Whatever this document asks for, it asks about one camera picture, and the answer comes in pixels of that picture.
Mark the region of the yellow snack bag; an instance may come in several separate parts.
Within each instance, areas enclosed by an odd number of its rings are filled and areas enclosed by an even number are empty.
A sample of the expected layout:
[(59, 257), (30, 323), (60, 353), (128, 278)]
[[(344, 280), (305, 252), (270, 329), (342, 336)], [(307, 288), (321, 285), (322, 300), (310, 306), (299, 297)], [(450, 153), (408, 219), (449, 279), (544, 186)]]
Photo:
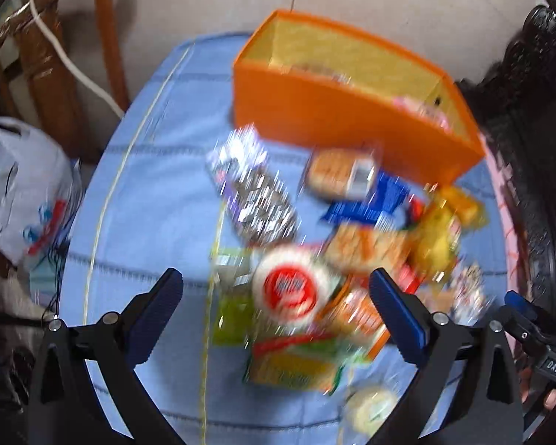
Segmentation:
[(461, 188), (434, 185), (429, 202), (409, 235), (409, 263), (419, 280), (445, 283), (459, 260), (463, 231), (488, 224), (482, 202)]

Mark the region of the orange toast snack bag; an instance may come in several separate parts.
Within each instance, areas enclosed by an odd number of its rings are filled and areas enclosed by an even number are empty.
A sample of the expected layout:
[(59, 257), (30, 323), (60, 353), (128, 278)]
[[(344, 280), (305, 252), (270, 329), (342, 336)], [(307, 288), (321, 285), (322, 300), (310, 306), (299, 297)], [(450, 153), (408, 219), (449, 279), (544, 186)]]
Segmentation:
[(342, 223), (323, 247), (322, 255), (342, 273), (371, 274), (382, 267), (395, 276), (405, 264), (409, 251), (405, 231)]

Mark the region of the sunflower seed packet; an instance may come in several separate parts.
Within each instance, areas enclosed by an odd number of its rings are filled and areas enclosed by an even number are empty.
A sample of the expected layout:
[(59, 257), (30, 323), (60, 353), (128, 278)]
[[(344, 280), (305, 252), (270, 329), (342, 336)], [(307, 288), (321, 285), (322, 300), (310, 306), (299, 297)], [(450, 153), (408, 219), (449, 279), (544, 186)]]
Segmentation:
[(285, 184), (268, 165), (255, 126), (243, 126), (206, 154), (206, 168), (237, 235), (250, 247), (292, 241), (299, 219)]

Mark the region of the round pale wrapped snack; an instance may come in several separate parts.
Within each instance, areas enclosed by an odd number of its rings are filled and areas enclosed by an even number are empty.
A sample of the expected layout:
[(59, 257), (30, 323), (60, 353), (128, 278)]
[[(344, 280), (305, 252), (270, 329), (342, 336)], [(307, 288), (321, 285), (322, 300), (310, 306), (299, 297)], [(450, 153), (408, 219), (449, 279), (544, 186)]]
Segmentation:
[(398, 396), (381, 386), (356, 390), (344, 406), (346, 422), (354, 432), (373, 436), (398, 404)]

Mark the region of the pink cloth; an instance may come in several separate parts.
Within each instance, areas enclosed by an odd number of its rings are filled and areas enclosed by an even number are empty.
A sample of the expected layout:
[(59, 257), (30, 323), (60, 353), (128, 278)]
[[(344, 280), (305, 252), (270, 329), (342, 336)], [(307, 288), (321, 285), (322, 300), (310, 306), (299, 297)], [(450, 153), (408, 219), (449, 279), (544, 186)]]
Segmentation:
[(503, 232), (504, 253), (507, 267), (507, 288), (518, 292), (520, 252), (518, 249), (518, 239), (513, 219), (509, 211), (508, 199), (505, 196), (506, 182), (496, 157), (492, 150), (484, 144), (485, 163), (491, 177), (492, 187), (499, 211), (500, 222)]

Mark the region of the green yellow snack packet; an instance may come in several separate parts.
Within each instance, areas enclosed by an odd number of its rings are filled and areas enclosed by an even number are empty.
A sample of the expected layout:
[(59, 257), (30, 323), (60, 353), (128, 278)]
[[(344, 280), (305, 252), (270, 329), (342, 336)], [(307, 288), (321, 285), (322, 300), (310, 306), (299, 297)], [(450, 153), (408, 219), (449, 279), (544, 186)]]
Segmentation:
[(333, 395), (347, 367), (367, 365), (365, 349), (342, 337), (302, 341), (303, 336), (257, 343), (244, 382), (274, 388)]

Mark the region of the blue snack packet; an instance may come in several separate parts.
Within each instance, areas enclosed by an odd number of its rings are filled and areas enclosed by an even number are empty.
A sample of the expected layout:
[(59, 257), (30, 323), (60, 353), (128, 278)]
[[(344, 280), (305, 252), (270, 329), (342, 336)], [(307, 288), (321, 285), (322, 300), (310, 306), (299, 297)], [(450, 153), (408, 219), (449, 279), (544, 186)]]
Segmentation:
[(409, 195), (410, 188), (403, 180), (379, 171), (367, 201), (333, 202), (320, 220), (331, 225), (350, 222), (381, 230), (397, 230), (400, 227), (397, 210)]

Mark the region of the light blue tablecloth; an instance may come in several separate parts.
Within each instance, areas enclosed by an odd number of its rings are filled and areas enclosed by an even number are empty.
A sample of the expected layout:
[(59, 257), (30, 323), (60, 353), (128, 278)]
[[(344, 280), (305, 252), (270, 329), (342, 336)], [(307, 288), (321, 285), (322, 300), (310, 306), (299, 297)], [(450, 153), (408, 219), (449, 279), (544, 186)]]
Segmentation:
[(79, 210), (59, 312), (69, 326), (124, 309), (168, 269), (183, 295), (136, 372), (189, 444), (338, 444), (341, 410), (355, 383), (405, 387), (415, 368), (395, 347), (345, 372), (332, 395), (247, 383), (248, 353), (211, 339), (215, 245), (238, 240), (219, 220), (221, 198), (206, 154), (234, 128), (233, 63), (243, 32), (201, 36), (173, 49), (134, 99), (109, 141)]

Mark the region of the white plastic shopping bag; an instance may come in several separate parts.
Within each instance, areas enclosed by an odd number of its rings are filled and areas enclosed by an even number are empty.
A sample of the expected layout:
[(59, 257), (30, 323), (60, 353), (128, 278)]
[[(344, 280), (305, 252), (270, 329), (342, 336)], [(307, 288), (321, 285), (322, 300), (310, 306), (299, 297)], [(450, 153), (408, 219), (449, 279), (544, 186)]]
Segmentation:
[(67, 234), (82, 200), (78, 163), (43, 131), (0, 116), (0, 252), (31, 270)]

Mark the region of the round red white snack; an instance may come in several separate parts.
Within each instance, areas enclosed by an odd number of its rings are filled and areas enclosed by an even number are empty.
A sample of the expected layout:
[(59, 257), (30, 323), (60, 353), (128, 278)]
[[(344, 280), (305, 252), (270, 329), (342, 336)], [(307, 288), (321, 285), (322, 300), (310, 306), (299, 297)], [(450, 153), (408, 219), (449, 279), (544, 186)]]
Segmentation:
[(282, 245), (265, 253), (251, 280), (256, 309), (277, 326), (307, 326), (327, 305), (340, 277), (316, 249)]

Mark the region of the dark carved wooden furniture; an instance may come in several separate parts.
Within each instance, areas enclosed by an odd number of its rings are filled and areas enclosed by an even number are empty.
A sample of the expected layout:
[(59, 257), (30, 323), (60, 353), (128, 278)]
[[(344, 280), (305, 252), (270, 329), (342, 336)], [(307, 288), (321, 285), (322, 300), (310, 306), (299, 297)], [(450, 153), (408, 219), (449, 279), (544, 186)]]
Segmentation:
[(556, 0), (533, 7), (503, 58), (460, 89), (508, 173), (527, 294), (556, 319)]

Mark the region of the bread roll in clear wrapper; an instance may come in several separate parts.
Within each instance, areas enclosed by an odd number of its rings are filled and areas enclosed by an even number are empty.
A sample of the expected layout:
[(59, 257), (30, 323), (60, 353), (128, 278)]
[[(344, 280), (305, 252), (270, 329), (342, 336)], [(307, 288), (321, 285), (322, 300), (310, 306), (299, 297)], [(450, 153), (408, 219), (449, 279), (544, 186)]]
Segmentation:
[(360, 202), (370, 198), (379, 169), (373, 152), (320, 149), (307, 162), (303, 186), (326, 201)]

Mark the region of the wooden chair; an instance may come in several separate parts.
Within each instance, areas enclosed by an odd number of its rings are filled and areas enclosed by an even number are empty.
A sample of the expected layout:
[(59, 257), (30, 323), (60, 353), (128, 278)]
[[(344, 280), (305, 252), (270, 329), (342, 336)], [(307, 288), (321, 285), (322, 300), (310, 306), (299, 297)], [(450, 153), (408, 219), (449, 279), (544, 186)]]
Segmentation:
[(108, 89), (101, 89), (64, 49), (60, 0), (0, 0), (0, 116), (20, 118), (11, 82), (25, 78), (40, 128), (71, 158), (96, 163), (102, 152), (89, 137), (77, 87), (83, 85), (123, 116), (130, 99), (113, 0), (94, 0)]

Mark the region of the orange storage box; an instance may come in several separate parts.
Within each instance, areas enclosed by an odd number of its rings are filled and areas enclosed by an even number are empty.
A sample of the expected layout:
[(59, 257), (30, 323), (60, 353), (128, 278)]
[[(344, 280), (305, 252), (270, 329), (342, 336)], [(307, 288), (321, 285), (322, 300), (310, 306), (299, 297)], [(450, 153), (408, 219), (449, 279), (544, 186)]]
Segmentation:
[(398, 44), (278, 9), (233, 64), (233, 122), (294, 146), (377, 151), (419, 184), (451, 184), (484, 157), (453, 79)]

